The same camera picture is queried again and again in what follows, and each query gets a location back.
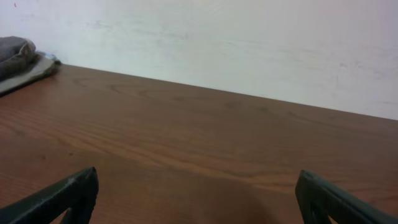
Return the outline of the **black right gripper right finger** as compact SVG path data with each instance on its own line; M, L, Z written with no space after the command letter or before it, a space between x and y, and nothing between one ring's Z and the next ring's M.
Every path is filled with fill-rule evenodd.
M295 195L304 224L397 224L397 218L345 192L308 170L301 170Z

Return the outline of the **grey shorts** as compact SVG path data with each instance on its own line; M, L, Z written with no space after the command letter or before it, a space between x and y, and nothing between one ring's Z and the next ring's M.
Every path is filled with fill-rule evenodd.
M26 38L1 37L1 81L24 71L35 58L36 46Z

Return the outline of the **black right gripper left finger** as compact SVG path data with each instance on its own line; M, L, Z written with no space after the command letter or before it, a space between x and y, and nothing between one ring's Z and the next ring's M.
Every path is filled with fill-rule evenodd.
M64 213L62 223L88 224L98 192L96 169L89 167L2 208L1 223L51 223Z

